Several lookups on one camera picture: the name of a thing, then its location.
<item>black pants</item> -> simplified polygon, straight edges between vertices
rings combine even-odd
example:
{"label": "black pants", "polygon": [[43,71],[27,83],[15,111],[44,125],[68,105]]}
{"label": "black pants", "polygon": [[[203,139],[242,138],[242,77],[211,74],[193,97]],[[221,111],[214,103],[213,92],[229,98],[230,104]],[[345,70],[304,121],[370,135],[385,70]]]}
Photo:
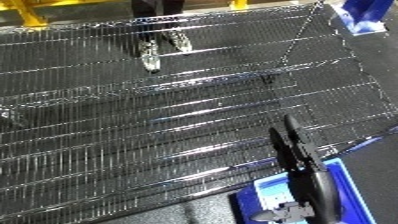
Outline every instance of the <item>black pants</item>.
{"label": "black pants", "polygon": [[[157,0],[132,0],[132,9],[134,17],[139,21],[142,21],[142,25],[139,25],[139,38],[142,40],[150,40],[154,38],[154,21],[146,20],[148,17],[155,17]],[[182,13],[185,0],[162,0],[163,15],[171,16]],[[173,22],[172,17],[167,18],[170,22],[165,23],[166,28],[178,26],[176,22]]]}

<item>person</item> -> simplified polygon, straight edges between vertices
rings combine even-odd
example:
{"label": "person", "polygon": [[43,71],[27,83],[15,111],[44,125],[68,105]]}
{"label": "person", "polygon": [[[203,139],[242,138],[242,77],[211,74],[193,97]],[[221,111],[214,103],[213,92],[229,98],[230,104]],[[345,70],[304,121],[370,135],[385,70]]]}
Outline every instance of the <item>person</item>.
{"label": "person", "polygon": [[[173,15],[181,14],[185,0],[162,0],[163,15],[165,17],[162,37],[174,45],[177,50],[188,53],[192,44],[188,37],[179,28]],[[152,17],[156,17],[157,0],[132,0],[134,17],[141,24],[138,34],[138,51],[146,70],[157,72],[160,70],[159,46],[156,42],[155,26]]]}

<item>yellow metal bar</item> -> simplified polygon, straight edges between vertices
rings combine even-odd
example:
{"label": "yellow metal bar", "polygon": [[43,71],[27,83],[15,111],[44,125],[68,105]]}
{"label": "yellow metal bar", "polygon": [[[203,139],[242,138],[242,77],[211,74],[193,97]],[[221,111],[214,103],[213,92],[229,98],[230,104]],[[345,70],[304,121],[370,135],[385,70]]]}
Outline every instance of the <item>yellow metal bar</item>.
{"label": "yellow metal bar", "polygon": [[19,14],[24,20],[24,26],[27,27],[38,27],[46,26],[47,22],[38,16],[32,7],[27,5],[24,0],[10,0],[14,7],[18,10]]}
{"label": "yellow metal bar", "polygon": [[[46,6],[63,6],[78,5],[102,2],[118,2],[122,0],[26,0],[25,5],[29,7],[46,7]],[[6,1],[0,0],[0,11],[17,9],[13,4],[7,4]]]}
{"label": "yellow metal bar", "polygon": [[234,0],[231,3],[232,10],[244,10],[248,9],[247,0]]}

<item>sneaker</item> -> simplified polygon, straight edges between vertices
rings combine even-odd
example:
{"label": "sneaker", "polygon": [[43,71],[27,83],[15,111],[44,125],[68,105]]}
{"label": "sneaker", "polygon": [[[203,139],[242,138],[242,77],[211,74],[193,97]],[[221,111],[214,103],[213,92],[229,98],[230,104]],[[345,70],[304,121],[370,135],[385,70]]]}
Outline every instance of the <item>sneaker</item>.
{"label": "sneaker", "polygon": [[192,44],[181,30],[170,30],[163,32],[163,37],[168,40],[177,50],[188,53],[192,51]]}
{"label": "sneaker", "polygon": [[149,72],[158,72],[160,70],[160,57],[156,41],[151,40],[147,42],[140,40],[138,48],[145,69]]}

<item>metal wire grid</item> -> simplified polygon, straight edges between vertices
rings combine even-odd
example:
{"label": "metal wire grid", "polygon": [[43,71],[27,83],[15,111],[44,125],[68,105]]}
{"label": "metal wire grid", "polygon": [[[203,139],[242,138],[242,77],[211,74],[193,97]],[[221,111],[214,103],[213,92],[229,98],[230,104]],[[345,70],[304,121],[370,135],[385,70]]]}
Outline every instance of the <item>metal wire grid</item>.
{"label": "metal wire grid", "polygon": [[1,35],[0,221],[94,221],[278,173],[267,130],[286,113],[323,155],[395,124],[322,15],[276,67],[309,9],[181,17],[195,50],[163,43],[159,74],[130,21]]}

